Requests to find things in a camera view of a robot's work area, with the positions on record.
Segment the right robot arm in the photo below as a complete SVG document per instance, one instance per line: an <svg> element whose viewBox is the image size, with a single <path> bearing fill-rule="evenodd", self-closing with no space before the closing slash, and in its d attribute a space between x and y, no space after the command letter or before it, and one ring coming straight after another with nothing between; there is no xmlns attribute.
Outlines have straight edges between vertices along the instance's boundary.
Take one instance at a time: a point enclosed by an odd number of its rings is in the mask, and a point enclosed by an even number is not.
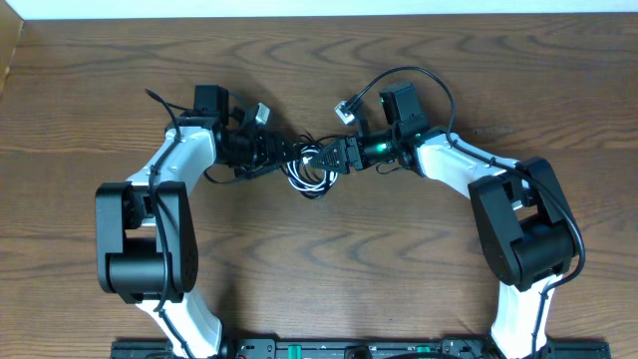
<svg viewBox="0 0 638 359"><path fill-rule="evenodd" d="M410 82L386 87L380 100L388 130L370 131L360 95L342 101L336 114L358 132L336 138L312 166L346 175L398 162L468 198L482 253L499 281L490 339L503 358L539 357L553 292L585 262L582 234L552 166L543 158L500 158L450 126L432 126Z"/></svg>

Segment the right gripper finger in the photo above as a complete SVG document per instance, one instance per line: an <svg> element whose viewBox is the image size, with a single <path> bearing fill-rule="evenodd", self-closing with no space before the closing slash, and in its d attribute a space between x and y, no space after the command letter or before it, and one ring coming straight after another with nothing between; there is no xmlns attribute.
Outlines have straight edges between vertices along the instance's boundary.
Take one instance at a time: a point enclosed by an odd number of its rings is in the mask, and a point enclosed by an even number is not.
<svg viewBox="0 0 638 359"><path fill-rule="evenodd" d="M312 159L310 165L315 169L339 175L348 175L350 173L348 164L340 160L329 162L327 160Z"/></svg>
<svg viewBox="0 0 638 359"><path fill-rule="evenodd" d="M338 137L327 145L317 148L313 161L347 161L347 138Z"/></svg>

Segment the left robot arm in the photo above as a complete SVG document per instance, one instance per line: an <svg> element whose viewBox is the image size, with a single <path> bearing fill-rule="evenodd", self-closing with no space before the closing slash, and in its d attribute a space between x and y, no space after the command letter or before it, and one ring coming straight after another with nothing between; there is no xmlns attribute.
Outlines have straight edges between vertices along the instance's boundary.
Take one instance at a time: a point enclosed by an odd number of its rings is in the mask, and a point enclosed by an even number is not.
<svg viewBox="0 0 638 359"><path fill-rule="evenodd" d="M237 344L207 308L195 282L198 248L189 196L214 165L253 180L296 160L292 143L268 128L270 109L240 101L218 85L198 85L191 107L149 96L167 111L164 140L124 181L95 195L98 280L107 293L148 314L163 341L113 342L114 358L234 358Z"/></svg>

